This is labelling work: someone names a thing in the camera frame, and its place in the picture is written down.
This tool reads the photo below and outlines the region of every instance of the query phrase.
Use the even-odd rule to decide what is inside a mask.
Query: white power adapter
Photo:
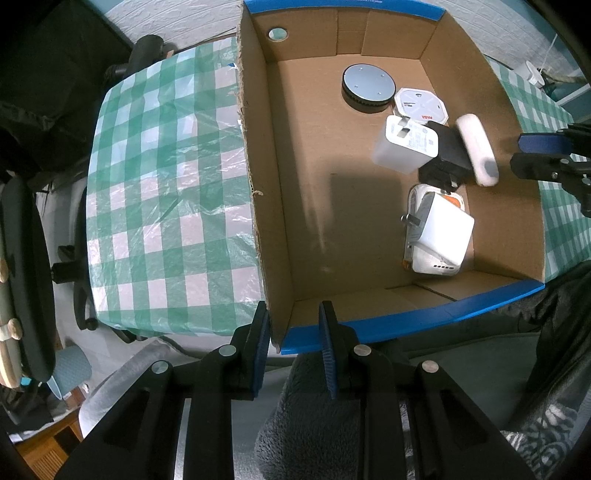
[[[438,153],[439,138],[434,130],[409,117],[390,115],[375,144],[372,161],[408,175]]]
[[[409,215],[416,215],[417,209],[419,205],[421,205],[421,201],[424,195],[427,192],[435,192],[441,195],[444,195],[448,201],[453,202],[455,205],[460,207],[462,211],[466,211],[466,206],[464,203],[464,199],[461,195],[457,193],[446,193],[442,189],[438,189],[437,187],[433,187],[431,185],[427,185],[426,183],[420,183],[415,185],[408,194],[408,214]],[[405,241],[405,248],[404,248],[404,268],[408,270],[413,270],[417,273],[425,273],[430,275],[445,275],[445,276],[452,276],[457,274],[460,271],[459,267],[455,265],[450,265],[441,260],[441,258],[434,257],[430,253],[425,252],[425,250],[414,247],[408,243],[408,234],[412,225],[407,226],[407,239]]]
[[[408,243],[459,267],[472,236],[474,218],[446,200],[442,195],[428,192],[409,225]]]

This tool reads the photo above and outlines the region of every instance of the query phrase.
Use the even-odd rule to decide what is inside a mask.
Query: cardboard box
[[[288,8],[296,5],[251,0],[238,30],[256,241],[272,341],[283,353],[320,349],[322,300],[332,300],[361,342],[374,342],[462,320],[543,288],[540,194],[537,184],[509,169],[521,128],[478,48],[439,7],[410,0],[376,4],[380,9],[340,3],[373,5],[330,0],[330,7]],[[277,27],[287,30],[285,40],[269,39]],[[486,129],[501,181],[459,192],[476,222],[468,259],[454,277],[402,267],[400,216],[418,174],[372,163],[389,111],[370,115],[345,103],[342,74],[355,63],[383,68],[397,88],[434,92],[450,124],[475,113]]]

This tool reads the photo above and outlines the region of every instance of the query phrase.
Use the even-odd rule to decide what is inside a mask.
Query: black clamp
[[[153,363],[105,414],[56,475],[80,478],[234,478],[231,400],[262,386],[269,314],[259,302],[250,325],[203,359]]]
[[[466,393],[433,361],[391,362],[337,322],[331,302],[319,311],[327,387],[333,399],[360,400],[359,479],[404,480],[406,452],[417,478],[527,480],[534,474]],[[408,423],[403,428],[401,412]]]
[[[591,156],[591,126],[569,124],[553,134],[521,134],[521,153],[513,154],[511,170],[520,179],[560,183],[591,218],[591,161],[573,161],[571,153]]]

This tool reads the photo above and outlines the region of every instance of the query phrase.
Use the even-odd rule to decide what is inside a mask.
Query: screw
[[[353,348],[355,355],[368,356],[371,353],[371,347],[360,343]]]
[[[166,370],[168,370],[168,363],[164,360],[158,360],[152,364],[152,372],[155,374],[163,374]]]
[[[221,356],[232,356],[236,353],[236,347],[233,345],[222,345],[217,352]]]
[[[429,374],[433,374],[437,370],[439,370],[439,365],[437,364],[437,362],[434,362],[433,360],[425,360],[421,364],[421,367],[423,367],[423,370],[425,370],[425,372]]]

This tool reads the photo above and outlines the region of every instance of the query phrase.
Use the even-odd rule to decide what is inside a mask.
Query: orange sticker
[[[462,208],[462,205],[460,204],[460,201],[457,198],[451,197],[449,195],[442,195],[443,198],[445,198],[448,202],[454,204],[456,207],[458,208]]]

